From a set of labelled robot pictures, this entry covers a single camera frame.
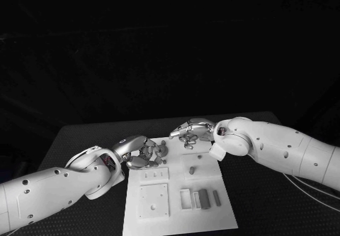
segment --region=white platform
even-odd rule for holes
[[[198,144],[193,146],[193,150],[186,150],[183,142],[178,138],[172,140],[166,138],[152,139],[157,144],[162,140],[168,142],[169,154],[165,157],[166,164],[162,164],[157,169],[168,168],[169,176],[159,179],[160,171],[157,170],[156,181],[143,179],[142,171],[129,172],[129,185],[127,185],[127,205],[126,205],[126,218],[124,218],[124,236],[163,236],[175,235],[215,230],[227,230],[238,228],[229,197],[225,189],[224,179],[221,176],[221,170],[218,161],[209,156],[208,152],[212,147],[211,142],[198,140]],[[202,159],[196,161],[195,153],[202,155]],[[196,166],[195,174],[191,177],[185,177],[183,170],[188,169],[188,165]],[[214,171],[215,175],[211,176],[208,171]],[[169,195],[169,217],[155,217],[140,219],[140,200],[143,196],[140,192],[142,186],[168,184]],[[191,189],[191,198],[193,209],[182,211],[180,206],[180,189]],[[212,208],[206,210],[196,210],[193,202],[193,192],[201,189],[206,189],[209,193],[209,200]],[[222,206],[217,206],[214,198],[214,190],[218,191],[219,200]],[[153,205],[153,200],[147,203],[146,209]]]

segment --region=robotic hand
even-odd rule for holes
[[[132,156],[136,150],[140,155]],[[157,157],[150,161],[153,150]],[[51,168],[0,184],[0,234],[58,213],[83,195],[91,200],[103,196],[126,178],[123,161],[133,170],[152,168],[162,164],[166,154],[165,142],[157,145],[136,135],[121,140],[113,150],[94,146],[83,151],[65,168]]]
[[[251,156],[257,163],[293,176],[310,179],[340,191],[340,148],[297,130],[245,117],[212,121],[191,119],[172,133],[193,148],[192,135],[215,141],[209,155],[219,161],[227,153]]]

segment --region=white board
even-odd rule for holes
[[[126,205],[126,217],[124,217],[124,236],[163,236],[175,234],[186,234],[196,232],[206,232],[215,230],[227,230],[238,228],[237,219],[234,216],[232,205],[225,189],[222,176],[211,178],[188,179],[185,178],[182,156],[186,154],[199,153],[204,158],[209,157],[209,150],[212,148],[211,142],[198,140],[198,144],[193,145],[193,150],[188,150],[183,147],[183,142],[178,138],[172,140],[166,138],[152,139],[157,144],[162,140],[168,142],[169,154],[163,158],[168,160],[166,164],[162,164],[157,169],[169,169],[169,179],[157,180],[155,184],[168,184],[169,192],[169,217],[156,217],[139,219],[139,196],[140,187],[153,185],[152,181],[142,182],[140,171],[129,171],[129,184],[127,184],[127,205]],[[180,205],[180,190],[191,189],[192,206],[193,209],[182,211]],[[206,189],[209,193],[209,200],[212,208],[202,210],[195,208],[193,192],[201,189]],[[221,205],[217,206],[214,198],[214,190],[218,191]]]

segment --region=cable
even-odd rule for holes
[[[10,236],[21,228],[18,228],[8,236]]]
[[[329,208],[332,208],[333,210],[336,210],[338,212],[340,212],[339,209],[336,209],[333,206],[327,205],[326,203],[323,203],[320,200],[317,200],[299,186],[297,184],[293,182],[293,180],[289,178],[289,176],[286,175],[286,173],[283,173],[286,178],[289,179],[289,181],[296,185],[296,187],[317,201],[320,202],[325,206],[327,206]]]
[[[307,185],[309,187],[312,187],[313,189],[316,189],[319,192],[327,194],[329,196],[335,197],[336,199],[340,200],[340,197],[338,197],[336,195],[325,192],[323,190],[320,190],[319,188],[313,187],[310,184],[307,184],[302,179],[299,179],[296,176],[293,176],[304,185]]]

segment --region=dark table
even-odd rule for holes
[[[281,124],[271,112],[204,116],[215,122],[235,117]],[[95,145],[111,148],[130,135],[142,134],[149,138],[168,137],[175,128],[191,118],[65,126],[58,133],[39,171],[65,167],[72,156],[83,150]],[[240,229],[193,235],[340,235],[340,213],[310,199],[281,173],[255,163],[248,156],[240,157],[231,154],[219,162],[219,166]],[[123,169],[129,178],[126,165]],[[72,207],[22,228],[13,235],[123,235],[127,186],[126,179],[98,199],[90,200],[83,196]],[[335,201],[314,190],[309,192],[340,208],[339,200]]]

